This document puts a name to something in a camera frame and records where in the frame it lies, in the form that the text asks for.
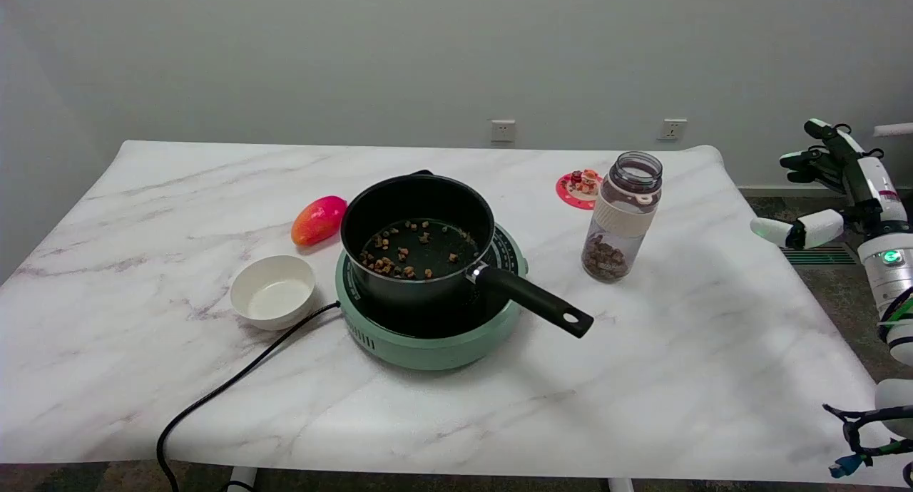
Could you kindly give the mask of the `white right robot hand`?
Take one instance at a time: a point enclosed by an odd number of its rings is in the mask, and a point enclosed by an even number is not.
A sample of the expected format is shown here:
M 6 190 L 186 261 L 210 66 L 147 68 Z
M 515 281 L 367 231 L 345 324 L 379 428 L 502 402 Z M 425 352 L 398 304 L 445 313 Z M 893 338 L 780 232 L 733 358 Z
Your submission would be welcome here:
M 791 183 L 818 183 L 845 197 L 839 209 L 819 210 L 793 222 L 756 217 L 754 235 L 780 248 L 806 250 L 839 238 L 847 228 L 863 235 L 874 252 L 911 247 L 911 222 L 882 163 L 881 150 L 864 150 L 845 123 L 809 119 L 803 130 L 817 144 L 780 156 Z

